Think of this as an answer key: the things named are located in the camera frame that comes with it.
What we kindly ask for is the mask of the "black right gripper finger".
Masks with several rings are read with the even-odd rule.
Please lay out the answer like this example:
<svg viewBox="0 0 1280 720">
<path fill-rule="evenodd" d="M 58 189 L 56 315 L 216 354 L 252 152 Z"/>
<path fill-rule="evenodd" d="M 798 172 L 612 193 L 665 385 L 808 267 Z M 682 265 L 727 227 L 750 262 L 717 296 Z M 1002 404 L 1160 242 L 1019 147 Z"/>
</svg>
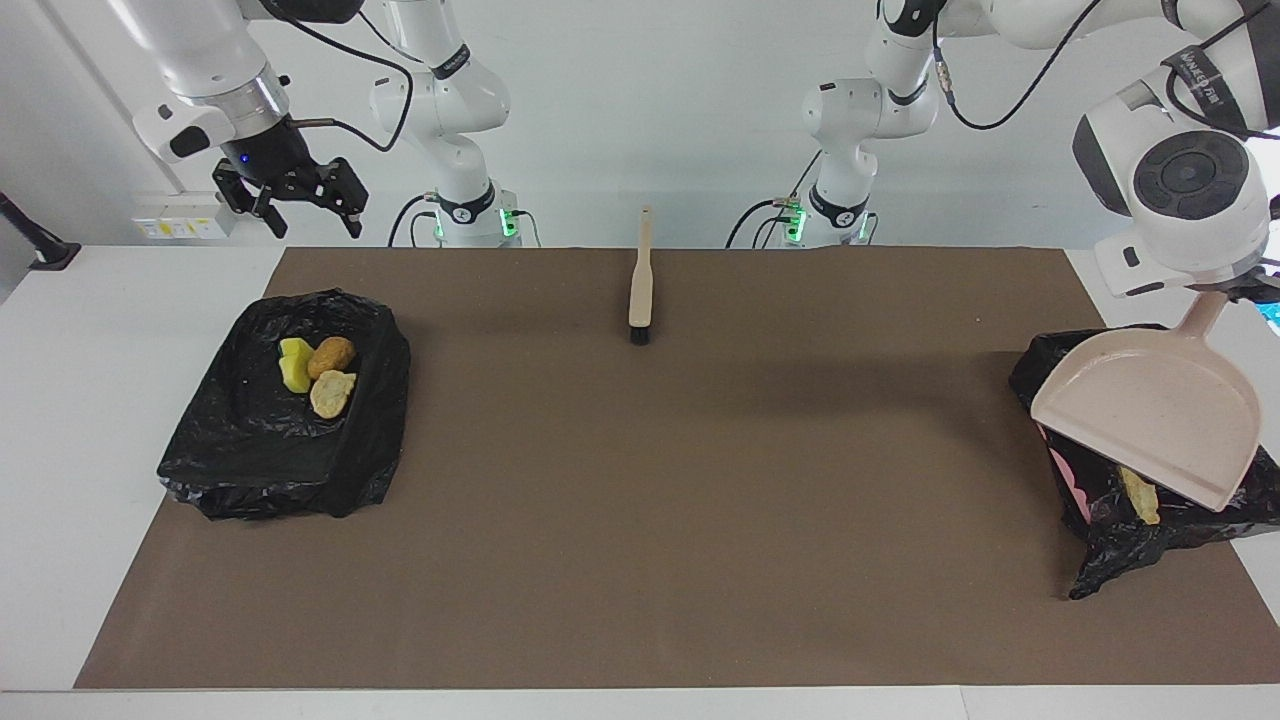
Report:
<svg viewBox="0 0 1280 720">
<path fill-rule="evenodd" d="M 369 202 L 369 192 L 344 158 L 335 159 L 335 214 L 349 237 L 360 237 L 364 231 L 362 214 Z"/>
<path fill-rule="evenodd" d="M 215 165 L 212 179 L 223 201 L 234 214 L 248 214 L 257 218 L 278 240 L 285 237 L 287 222 L 273 206 L 269 188 L 261 191 L 259 195 L 251 193 L 248 186 L 244 183 L 244 178 L 233 165 Z"/>
</svg>

